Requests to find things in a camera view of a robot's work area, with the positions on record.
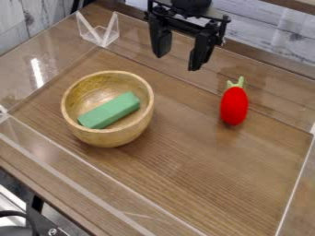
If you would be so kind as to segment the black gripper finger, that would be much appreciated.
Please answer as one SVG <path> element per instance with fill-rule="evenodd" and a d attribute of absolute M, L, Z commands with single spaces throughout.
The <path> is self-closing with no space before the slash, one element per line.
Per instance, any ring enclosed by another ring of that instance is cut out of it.
<path fill-rule="evenodd" d="M 149 14 L 149 40 L 152 52 L 161 58 L 171 50 L 172 32 L 165 21 L 152 14 Z"/>
<path fill-rule="evenodd" d="M 197 71 L 208 63 L 215 43 L 215 35 L 210 31 L 203 30 L 196 36 L 195 47 L 189 53 L 189 71 Z"/>

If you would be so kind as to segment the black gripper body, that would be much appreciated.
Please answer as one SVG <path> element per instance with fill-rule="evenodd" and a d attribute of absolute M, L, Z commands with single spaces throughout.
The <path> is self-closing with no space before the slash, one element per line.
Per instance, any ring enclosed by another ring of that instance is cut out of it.
<path fill-rule="evenodd" d="M 224 43 L 231 18 L 212 6 L 212 0 L 148 0 L 147 20 L 156 20 L 163 29 L 197 35 L 210 30 L 216 45 Z"/>

